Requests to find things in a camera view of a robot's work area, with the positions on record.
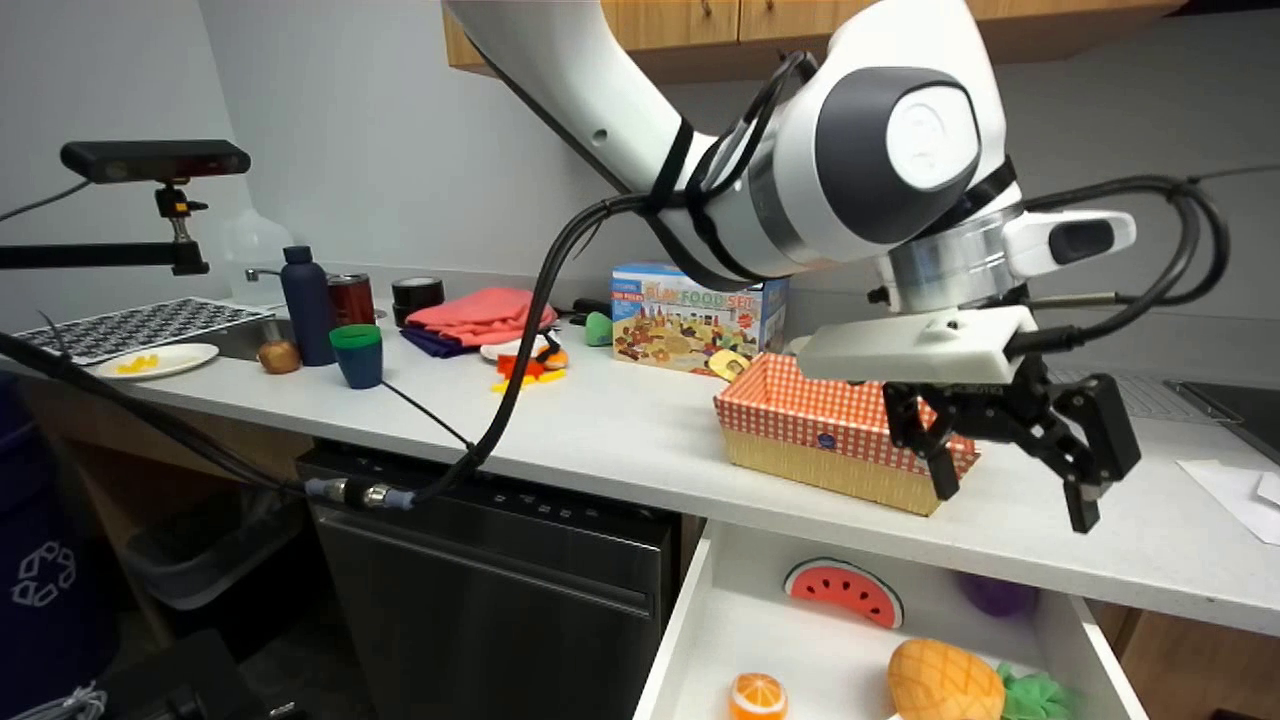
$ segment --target trash bin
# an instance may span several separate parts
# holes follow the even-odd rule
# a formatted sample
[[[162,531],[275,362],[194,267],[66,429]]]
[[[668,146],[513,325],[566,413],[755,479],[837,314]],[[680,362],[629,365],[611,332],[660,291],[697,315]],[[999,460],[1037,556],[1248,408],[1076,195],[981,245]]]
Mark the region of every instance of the trash bin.
[[[0,717],[95,682],[115,618],[55,496],[55,460],[0,378]]]
[[[309,503],[290,487],[237,487],[124,542],[122,565],[173,635],[219,634],[237,661],[283,634],[330,569]]]

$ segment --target plate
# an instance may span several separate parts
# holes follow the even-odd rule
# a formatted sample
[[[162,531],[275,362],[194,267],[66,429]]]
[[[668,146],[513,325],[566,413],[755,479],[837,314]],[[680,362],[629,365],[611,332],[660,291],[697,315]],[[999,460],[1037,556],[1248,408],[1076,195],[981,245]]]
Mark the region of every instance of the plate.
[[[176,378],[194,374],[210,362],[217,362],[217,344],[163,344],[163,349],[140,349],[113,356],[108,365],[91,367],[100,380],[151,380],[151,378]]]

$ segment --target toy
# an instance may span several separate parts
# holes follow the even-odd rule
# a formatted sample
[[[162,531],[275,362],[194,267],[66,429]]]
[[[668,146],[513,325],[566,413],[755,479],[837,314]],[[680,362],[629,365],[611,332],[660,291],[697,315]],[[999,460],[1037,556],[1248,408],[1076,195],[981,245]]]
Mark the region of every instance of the toy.
[[[744,353],[718,353],[708,356],[708,374],[719,378],[724,386],[732,386],[736,378],[744,378],[754,365],[754,356]]]
[[[1045,676],[994,668],[943,641],[904,641],[890,661],[897,720],[1073,720],[1073,692]]]
[[[1003,720],[1073,720],[1076,717],[1073,692],[1045,671],[1013,676],[1013,668],[999,664],[999,682],[1003,682]]]
[[[890,699],[900,720],[999,720],[1003,682],[967,649],[917,635],[890,661]]]
[[[727,720],[790,720],[790,689],[766,671],[740,671],[727,689]]]
[[[496,365],[500,374],[496,394],[505,394],[516,374],[516,341],[508,349],[488,349],[480,356]],[[526,367],[526,386],[555,386],[566,374],[567,374],[567,353],[559,349],[555,332],[541,332]]]
[[[1027,618],[1039,608],[1039,588],[1027,588],[1027,585],[1010,585],[1010,580],[967,578],[967,571],[958,571],[958,585],[967,596],[967,605],[988,618]]]
[[[604,314],[590,314],[584,320],[584,344],[590,349],[611,349],[611,320]]]
[[[611,356],[708,378],[718,353],[760,353],[781,341],[790,285],[714,291],[678,265],[611,267]]]
[[[904,625],[904,605],[897,599],[897,594],[879,578],[841,559],[809,559],[790,571],[783,588],[792,599],[825,605],[875,629]]]

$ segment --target bottle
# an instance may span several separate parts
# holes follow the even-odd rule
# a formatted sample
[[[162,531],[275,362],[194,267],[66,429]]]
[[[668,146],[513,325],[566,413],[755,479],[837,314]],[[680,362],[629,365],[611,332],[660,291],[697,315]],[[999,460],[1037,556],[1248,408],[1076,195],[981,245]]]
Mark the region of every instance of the bottle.
[[[334,365],[330,332],[334,332],[334,300],[330,275],[312,261],[309,245],[283,247],[281,290],[291,320],[291,344],[304,365]]]

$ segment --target dishwasher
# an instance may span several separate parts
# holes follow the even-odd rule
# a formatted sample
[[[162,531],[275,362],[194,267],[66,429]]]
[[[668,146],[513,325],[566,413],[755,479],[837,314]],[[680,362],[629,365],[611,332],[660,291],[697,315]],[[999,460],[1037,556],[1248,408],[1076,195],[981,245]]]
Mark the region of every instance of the dishwasher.
[[[441,479],[315,445],[302,478]],[[625,720],[680,585],[680,515],[476,478],[417,514],[312,503],[381,720]]]

